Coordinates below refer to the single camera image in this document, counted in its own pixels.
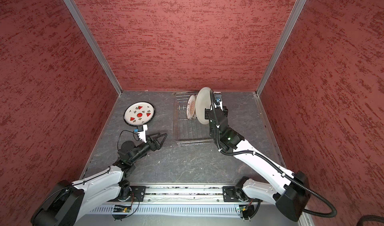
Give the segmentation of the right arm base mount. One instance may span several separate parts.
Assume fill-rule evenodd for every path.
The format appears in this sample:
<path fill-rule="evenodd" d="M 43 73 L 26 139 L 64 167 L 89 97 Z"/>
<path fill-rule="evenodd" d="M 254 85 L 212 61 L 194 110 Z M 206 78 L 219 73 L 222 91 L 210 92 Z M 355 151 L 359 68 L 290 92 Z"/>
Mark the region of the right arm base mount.
<path fill-rule="evenodd" d="M 241 188 L 235 186 L 223 186 L 223 200 L 226 203 L 241 202 L 243 200 L 243 192 Z"/>

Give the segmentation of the plain grey white plate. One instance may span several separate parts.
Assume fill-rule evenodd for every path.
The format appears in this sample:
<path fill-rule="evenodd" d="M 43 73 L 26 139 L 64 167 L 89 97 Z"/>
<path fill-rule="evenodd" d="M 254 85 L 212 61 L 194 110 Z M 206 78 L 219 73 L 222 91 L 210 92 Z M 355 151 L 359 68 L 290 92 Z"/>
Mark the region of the plain grey white plate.
<path fill-rule="evenodd" d="M 205 110 L 211 108 L 211 97 L 210 97 L 211 88 L 204 87 L 202 88 L 196 97 L 196 115 L 198 121 L 203 124 L 207 125 L 209 121 L 205 119 Z"/>

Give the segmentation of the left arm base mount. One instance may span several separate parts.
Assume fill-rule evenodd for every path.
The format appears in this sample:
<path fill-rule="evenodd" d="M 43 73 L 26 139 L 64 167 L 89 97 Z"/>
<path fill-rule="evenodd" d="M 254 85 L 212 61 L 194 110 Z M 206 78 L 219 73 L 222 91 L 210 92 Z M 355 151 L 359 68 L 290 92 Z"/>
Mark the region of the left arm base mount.
<path fill-rule="evenodd" d="M 146 186 L 123 186 L 117 200 L 120 202 L 132 202 L 134 199 L 137 199 L 142 202 L 146 189 Z"/>

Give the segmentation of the dark striped rim plate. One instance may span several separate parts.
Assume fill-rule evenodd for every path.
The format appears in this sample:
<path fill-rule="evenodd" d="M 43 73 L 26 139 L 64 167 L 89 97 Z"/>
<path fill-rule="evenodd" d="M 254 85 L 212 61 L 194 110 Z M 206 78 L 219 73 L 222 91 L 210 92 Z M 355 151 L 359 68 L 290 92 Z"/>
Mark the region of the dark striped rim plate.
<path fill-rule="evenodd" d="M 132 118 L 124 118 L 124 122 L 129 125 L 129 126 L 132 126 L 132 127 L 135 127 L 136 126 L 136 120 L 135 118 L 133 118 L 133 121 L 131 121 Z"/>

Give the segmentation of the white watermelon pattern plate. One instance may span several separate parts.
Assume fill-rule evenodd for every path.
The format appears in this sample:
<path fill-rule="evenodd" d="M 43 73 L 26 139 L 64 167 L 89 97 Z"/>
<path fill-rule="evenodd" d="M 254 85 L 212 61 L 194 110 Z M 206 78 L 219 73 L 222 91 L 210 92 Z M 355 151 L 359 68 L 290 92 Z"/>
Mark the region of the white watermelon pattern plate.
<path fill-rule="evenodd" d="M 136 120 L 136 126 L 148 124 L 155 116 L 155 107 L 149 102 L 137 102 L 129 106 L 125 112 L 124 118 L 133 118 Z"/>

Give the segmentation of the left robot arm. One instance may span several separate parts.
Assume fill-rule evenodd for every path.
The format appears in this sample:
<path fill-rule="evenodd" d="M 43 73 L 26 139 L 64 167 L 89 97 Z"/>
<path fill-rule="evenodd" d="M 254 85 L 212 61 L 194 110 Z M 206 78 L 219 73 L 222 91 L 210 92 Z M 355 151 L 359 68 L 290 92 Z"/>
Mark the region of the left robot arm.
<path fill-rule="evenodd" d="M 85 214 L 110 201 L 128 202 L 138 199 L 128 180 L 135 162 L 150 151 L 160 150 L 167 134 L 153 134 L 136 145 L 124 142 L 118 149 L 118 159 L 106 170 L 82 180 L 63 180 L 55 185 L 49 196 L 31 218 L 34 226 L 73 226 Z"/>

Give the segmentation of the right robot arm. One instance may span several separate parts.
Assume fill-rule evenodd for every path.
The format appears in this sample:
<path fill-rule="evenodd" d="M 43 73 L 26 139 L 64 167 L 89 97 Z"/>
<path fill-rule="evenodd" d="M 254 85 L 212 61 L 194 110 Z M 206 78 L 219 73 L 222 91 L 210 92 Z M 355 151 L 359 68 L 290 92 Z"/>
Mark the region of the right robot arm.
<path fill-rule="evenodd" d="M 266 184 L 262 184 L 242 177 L 229 195 L 241 202 L 253 199 L 268 202 L 275 205 L 286 218 L 297 222 L 311 196 L 287 178 L 295 174 L 270 160 L 229 127 L 227 115 L 221 108 L 205 109 L 204 115 L 218 151 L 242 161 L 267 180 Z"/>

